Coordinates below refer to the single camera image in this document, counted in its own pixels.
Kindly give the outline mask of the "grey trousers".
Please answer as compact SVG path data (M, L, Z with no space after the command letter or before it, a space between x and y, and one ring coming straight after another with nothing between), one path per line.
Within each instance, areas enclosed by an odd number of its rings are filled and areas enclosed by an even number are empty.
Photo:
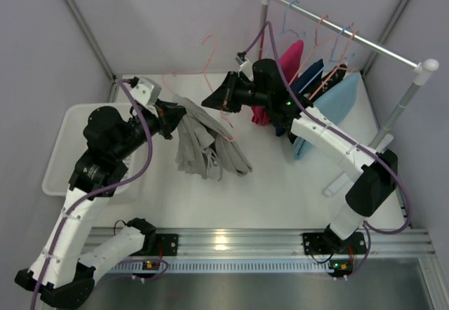
M243 177L253 168L227 129L186 97L174 95L187 113L177 126L177 169L204 180L222 179L225 171Z

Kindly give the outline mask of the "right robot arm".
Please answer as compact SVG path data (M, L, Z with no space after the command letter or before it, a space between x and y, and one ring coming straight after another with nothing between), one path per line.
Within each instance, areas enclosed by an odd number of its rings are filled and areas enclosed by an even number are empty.
M307 98L288 90L275 60L258 60L252 71L251 78L243 72L228 72L201 104L229 113L241 111L242 106L263 107L274 123L313 144L343 169L353 185L321 237L329 250L339 252L396 190L398 157L390 150L378 153L357 144Z

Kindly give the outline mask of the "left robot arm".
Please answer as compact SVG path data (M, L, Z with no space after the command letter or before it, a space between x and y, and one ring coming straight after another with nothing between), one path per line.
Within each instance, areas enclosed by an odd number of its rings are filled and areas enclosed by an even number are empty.
M154 113L141 105L132 110L135 115L127 121L112 106L99 107L88 117L83 130L87 150L76 162L55 227L36 261L15 277L16 284L33 293L33 302L40 299L54 308L78 309L117 264L129 256L156 252L156 227L142 218L127 222L96 249L82 252L116 189L139 178L150 164L146 160L139 172L126 178L125 158L144 144L151 148L155 134L172 139L187 113L183 106L162 100Z

